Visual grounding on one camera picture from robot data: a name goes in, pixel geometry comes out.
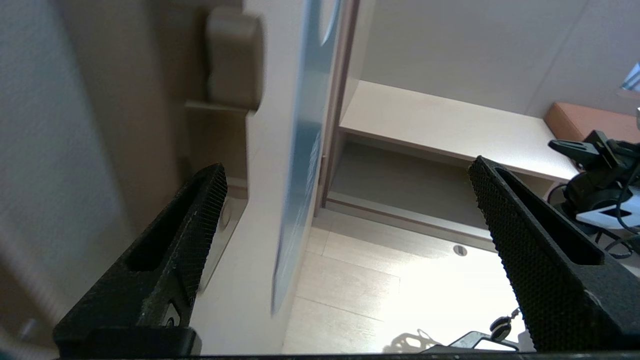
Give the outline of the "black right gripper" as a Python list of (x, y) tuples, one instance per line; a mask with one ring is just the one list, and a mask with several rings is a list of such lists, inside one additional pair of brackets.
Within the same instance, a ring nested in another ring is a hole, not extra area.
[(632, 173), (637, 166), (640, 155), (638, 142), (612, 139), (600, 130), (593, 130), (583, 141), (554, 139), (548, 142), (548, 146), (576, 163), (586, 163), (582, 166), (585, 171), (609, 169)]

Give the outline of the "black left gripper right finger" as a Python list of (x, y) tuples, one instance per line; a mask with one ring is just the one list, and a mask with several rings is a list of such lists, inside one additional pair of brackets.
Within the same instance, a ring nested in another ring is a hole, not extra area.
[(498, 162), (468, 176), (534, 348), (638, 351), (637, 276)]

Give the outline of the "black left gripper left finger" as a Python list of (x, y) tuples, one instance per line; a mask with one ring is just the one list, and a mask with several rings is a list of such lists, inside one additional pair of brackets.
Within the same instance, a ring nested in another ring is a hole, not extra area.
[(52, 331), (62, 357), (197, 357), (195, 298), (227, 196), (198, 171)]

